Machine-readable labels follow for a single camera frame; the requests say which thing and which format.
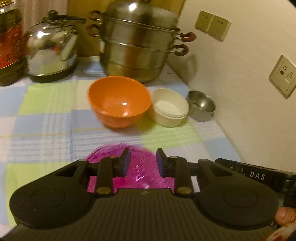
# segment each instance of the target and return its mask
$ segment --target plaid tablecloth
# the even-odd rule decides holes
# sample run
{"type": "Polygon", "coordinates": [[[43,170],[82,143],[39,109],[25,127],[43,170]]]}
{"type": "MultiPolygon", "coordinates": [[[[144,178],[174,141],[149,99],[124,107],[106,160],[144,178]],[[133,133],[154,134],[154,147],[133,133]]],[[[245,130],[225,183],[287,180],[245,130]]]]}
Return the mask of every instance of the plaid tablecloth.
{"type": "MultiPolygon", "coordinates": [[[[188,118],[178,127],[165,128],[145,115],[128,128],[107,129],[86,97],[89,85],[104,76],[98,57],[81,58],[77,70],[61,81],[37,84],[26,77],[0,88],[0,228],[15,225],[9,199],[16,189],[104,144],[123,142],[153,152],[161,147],[167,156],[182,156],[190,162],[218,157],[240,161],[214,120],[188,118]]],[[[184,97],[189,91],[169,66],[146,86],[150,91],[172,89],[184,97]]]]}

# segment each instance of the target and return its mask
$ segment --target electrical outlet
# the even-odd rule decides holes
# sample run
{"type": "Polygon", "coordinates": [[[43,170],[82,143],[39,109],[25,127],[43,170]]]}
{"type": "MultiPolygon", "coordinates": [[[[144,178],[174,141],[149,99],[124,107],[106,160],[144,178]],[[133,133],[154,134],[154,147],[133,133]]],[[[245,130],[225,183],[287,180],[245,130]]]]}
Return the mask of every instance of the electrical outlet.
{"type": "Polygon", "coordinates": [[[296,66],[281,55],[272,70],[269,80],[285,98],[289,98],[296,87],[296,66]]]}
{"type": "Polygon", "coordinates": [[[200,14],[196,20],[195,28],[207,32],[209,30],[213,14],[200,11],[200,14]]]}
{"type": "Polygon", "coordinates": [[[215,38],[224,40],[230,25],[230,21],[215,15],[208,32],[215,38]]]}

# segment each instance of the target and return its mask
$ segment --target orange bowl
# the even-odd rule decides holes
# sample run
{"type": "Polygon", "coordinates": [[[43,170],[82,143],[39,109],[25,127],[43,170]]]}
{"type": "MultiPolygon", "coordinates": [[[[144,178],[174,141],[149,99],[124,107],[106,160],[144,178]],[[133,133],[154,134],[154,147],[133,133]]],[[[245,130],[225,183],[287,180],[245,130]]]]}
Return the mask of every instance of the orange bowl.
{"type": "Polygon", "coordinates": [[[98,119],[116,129],[136,123],[151,105],[146,87],[123,76],[96,80],[89,87],[88,99],[98,119]]]}

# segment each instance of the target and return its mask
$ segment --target label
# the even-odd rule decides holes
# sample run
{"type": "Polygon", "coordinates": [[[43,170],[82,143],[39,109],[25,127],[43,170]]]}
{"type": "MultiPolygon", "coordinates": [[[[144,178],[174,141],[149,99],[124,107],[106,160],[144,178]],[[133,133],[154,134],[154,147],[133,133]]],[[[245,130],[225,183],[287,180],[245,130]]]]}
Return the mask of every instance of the label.
{"type": "Polygon", "coordinates": [[[272,171],[269,171],[268,169],[256,168],[246,164],[240,165],[239,173],[243,174],[246,177],[255,179],[256,181],[259,181],[267,186],[270,185],[273,177],[272,171]]]}
{"type": "Polygon", "coordinates": [[[12,26],[7,32],[0,34],[0,69],[18,60],[22,55],[22,24],[12,26]]]}

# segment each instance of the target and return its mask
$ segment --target finger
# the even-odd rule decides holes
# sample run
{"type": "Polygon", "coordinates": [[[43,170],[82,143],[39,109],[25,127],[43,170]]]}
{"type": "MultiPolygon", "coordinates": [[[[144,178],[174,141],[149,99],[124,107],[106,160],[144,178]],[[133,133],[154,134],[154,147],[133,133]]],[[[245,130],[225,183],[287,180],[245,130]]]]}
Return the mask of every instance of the finger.
{"type": "Polygon", "coordinates": [[[281,226],[288,223],[296,223],[296,209],[291,207],[280,207],[276,213],[275,220],[281,226]]]}

